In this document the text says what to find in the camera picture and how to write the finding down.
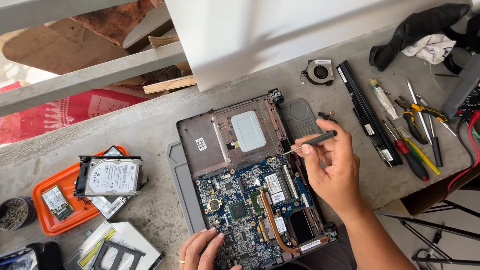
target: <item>pink sack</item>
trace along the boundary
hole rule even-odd
[[[0,92],[27,84],[24,81],[17,81],[0,88]],[[35,108],[12,113],[0,117],[0,145],[25,140],[147,100],[147,98],[112,90],[92,89]]]

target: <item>motherboard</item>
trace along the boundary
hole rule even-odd
[[[328,243],[306,185],[291,168],[291,158],[276,155],[196,180],[207,227],[225,235],[216,257],[218,269],[236,264],[244,270],[267,269]]]

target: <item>blue circuit board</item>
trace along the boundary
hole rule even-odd
[[[287,222],[293,212],[306,209],[312,201],[287,157],[278,155],[237,171],[200,177],[196,183],[207,226],[216,227],[226,237],[216,258],[219,269],[236,264],[242,264],[244,270],[264,269],[295,256],[278,245],[259,198],[260,189],[267,192],[278,231],[285,228],[282,242],[298,247]]]

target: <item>cooling fan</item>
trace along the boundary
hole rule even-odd
[[[330,86],[333,83],[332,61],[330,59],[308,60],[307,69],[301,72],[314,85]]]

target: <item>precision screwdriver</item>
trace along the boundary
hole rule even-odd
[[[332,131],[329,131],[329,132],[327,132],[327,133],[325,133],[325,134],[322,134],[322,135],[320,135],[320,136],[317,136],[317,137],[315,137],[315,138],[313,138],[313,139],[311,139],[311,140],[309,140],[309,141],[306,141],[306,142],[302,143],[302,145],[316,145],[316,144],[319,144],[319,143],[321,143],[321,142],[323,142],[323,141],[326,141],[326,140],[328,140],[328,139],[330,139],[330,138],[333,138],[333,137],[335,137],[335,136],[336,136],[336,131],[335,131],[335,130],[332,130]],[[288,151],[287,153],[282,154],[282,156],[284,156],[284,155],[286,155],[286,154],[290,154],[291,152],[297,151],[297,150],[300,149],[300,148],[301,148],[301,146],[298,147],[298,148],[292,149],[292,150]]]
[[[388,131],[392,134],[393,138],[395,139],[395,146],[402,152],[402,154],[405,156],[405,159],[408,162],[408,165],[410,166],[410,169],[412,172],[422,181],[428,182],[430,181],[430,176],[428,175],[427,170],[425,167],[420,163],[420,161],[412,154],[410,153],[410,150],[408,149],[407,145],[405,142],[402,140],[402,137],[400,136],[399,139],[395,137],[395,134],[393,134],[392,130],[390,127],[388,127],[387,123],[382,119],[382,123],[387,127]]]

